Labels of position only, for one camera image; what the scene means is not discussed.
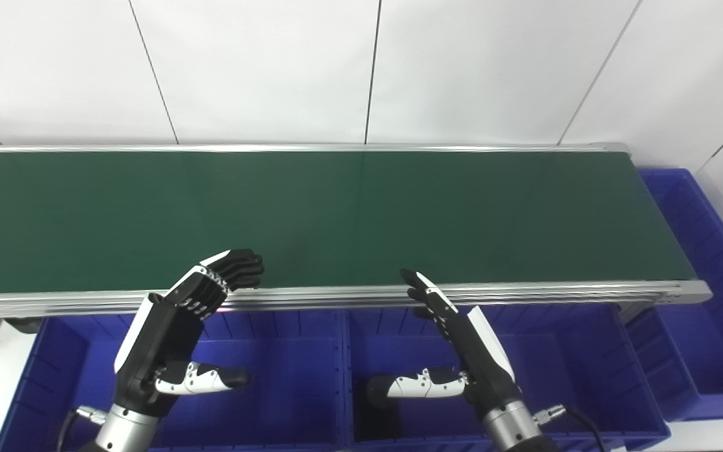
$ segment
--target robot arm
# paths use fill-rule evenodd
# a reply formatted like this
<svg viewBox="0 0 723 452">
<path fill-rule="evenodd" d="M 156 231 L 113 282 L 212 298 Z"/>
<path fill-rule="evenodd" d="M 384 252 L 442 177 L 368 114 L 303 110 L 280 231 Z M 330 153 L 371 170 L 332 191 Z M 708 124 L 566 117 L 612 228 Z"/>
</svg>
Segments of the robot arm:
<svg viewBox="0 0 723 452">
<path fill-rule="evenodd" d="M 191 354 L 203 320 L 264 272 L 250 249 L 221 252 L 193 266 L 166 294 L 149 294 L 113 363 L 117 387 L 97 439 L 80 452 L 143 452 L 178 397 L 226 391 L 249 382 L 241 367 L 196 363 Z"/>
<path fill-rule="evenodd" d="M 379 375 L 368 384 L 370 402 L 382 406 L 382 397 L 451 397 L 461 392 L 501 452 L 557 452 L 554 441 L 540 431 L 526 408 L 510 361 L 481 309 L 477 306 L 467 315 L 460 314 L 424 275 L 403 269 L 401 277 L 410 286 L 409 296 L 425 305 L 415 309 L 416 315 L 430 318 L 450 341 L 462 372 L 450 375 L 446 370 L 436 375 L 425 369 L 411 378 Z"/>
</svg>

